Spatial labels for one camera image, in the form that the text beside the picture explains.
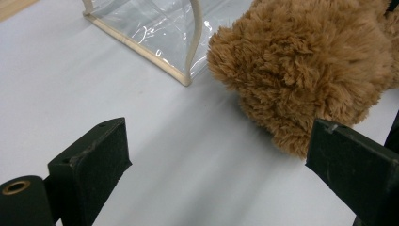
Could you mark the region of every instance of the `teddy bear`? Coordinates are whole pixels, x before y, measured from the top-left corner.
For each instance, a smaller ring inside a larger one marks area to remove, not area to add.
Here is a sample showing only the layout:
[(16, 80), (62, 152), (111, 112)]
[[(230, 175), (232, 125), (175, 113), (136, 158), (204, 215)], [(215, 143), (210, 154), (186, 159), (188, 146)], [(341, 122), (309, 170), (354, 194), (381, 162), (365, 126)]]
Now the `teddy bear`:
[(306, 158), (316, 118), (353, 126), (399, 87), (388, 0), (254, 0), (210, 38), (208, 67), (273, 143)]

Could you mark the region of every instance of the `plush toy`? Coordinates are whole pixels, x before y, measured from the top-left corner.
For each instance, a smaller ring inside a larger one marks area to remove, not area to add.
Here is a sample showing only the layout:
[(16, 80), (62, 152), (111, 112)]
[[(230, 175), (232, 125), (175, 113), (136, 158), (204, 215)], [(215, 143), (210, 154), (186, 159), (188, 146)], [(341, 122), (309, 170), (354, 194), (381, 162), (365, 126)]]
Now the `plush toy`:
[(352, 126), (399, 87), (399, 7), (388, 0), (255, 0), (209, 42), (215, 78), (285, 152), (305, 158), (315, 118)]

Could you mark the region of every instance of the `clear plastic bag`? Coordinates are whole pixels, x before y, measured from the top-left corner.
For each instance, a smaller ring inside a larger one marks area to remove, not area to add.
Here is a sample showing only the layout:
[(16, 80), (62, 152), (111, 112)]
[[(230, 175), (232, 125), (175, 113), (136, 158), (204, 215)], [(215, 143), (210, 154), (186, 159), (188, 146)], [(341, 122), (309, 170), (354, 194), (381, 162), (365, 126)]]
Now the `clear plastic bag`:
[(84, 15), (183, 85), (206, 66), (208, 41), (248, 0), (83, 0)]

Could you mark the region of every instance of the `brown teddy bear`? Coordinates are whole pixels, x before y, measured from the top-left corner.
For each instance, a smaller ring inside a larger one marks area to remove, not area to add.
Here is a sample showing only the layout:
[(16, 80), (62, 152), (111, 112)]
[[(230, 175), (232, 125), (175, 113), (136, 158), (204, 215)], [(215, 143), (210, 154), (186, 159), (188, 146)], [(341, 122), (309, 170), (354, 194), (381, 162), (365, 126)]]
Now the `brown teddy bear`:
[(388, 0), (255, 0), (209, 42), (215, 78), (285, 152), (305, 158), (315, 118), (352, 126), (399, 87), (399, 7)]

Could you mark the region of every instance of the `brown fur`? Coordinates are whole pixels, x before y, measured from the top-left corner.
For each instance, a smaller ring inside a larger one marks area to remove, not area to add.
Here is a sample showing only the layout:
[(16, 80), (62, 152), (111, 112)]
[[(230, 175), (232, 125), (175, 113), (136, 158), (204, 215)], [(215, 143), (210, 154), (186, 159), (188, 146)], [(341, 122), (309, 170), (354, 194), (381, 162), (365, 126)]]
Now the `brown fur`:
[(278, 147), (305, 158), (315, 118), (351, 126), (399, 85), (399, 19), (387, 5), (255, 0), (211, 37), (209, 68)]

